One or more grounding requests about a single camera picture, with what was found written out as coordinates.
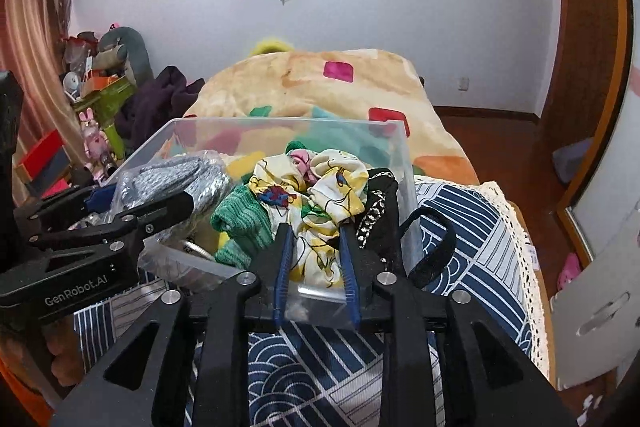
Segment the person's left hand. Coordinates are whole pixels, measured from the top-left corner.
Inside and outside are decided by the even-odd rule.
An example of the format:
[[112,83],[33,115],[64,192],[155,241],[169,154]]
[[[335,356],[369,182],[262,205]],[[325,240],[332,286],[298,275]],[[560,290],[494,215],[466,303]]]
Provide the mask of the person's left hand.
[[42,333],[53,357],[52,375],[62,387],[77,385],[84,377],[85,371],[73,317],[67,315],[67,317],[62,317],[58,321],[43,326]]

